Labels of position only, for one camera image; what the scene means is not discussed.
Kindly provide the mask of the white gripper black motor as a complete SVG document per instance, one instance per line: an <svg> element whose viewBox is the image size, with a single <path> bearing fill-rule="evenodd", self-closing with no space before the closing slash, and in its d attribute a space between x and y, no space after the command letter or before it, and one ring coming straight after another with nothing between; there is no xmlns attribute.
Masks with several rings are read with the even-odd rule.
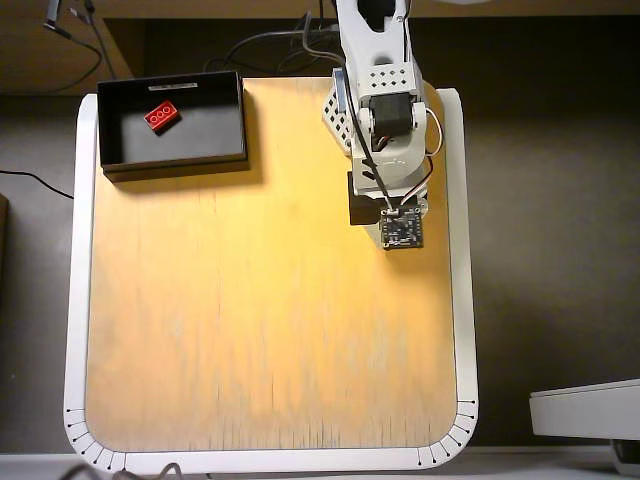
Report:
<svg viewBox="0 0 640 480"><path fill-rule="evenodd" d="M383 198L357 195L353 175L347 172L349 222L362 226L374 244L381 249L418 249L424 247L423 216L426 204L411 197L400 205L400 198L393 198L394 209L389 211Z"/></svg>

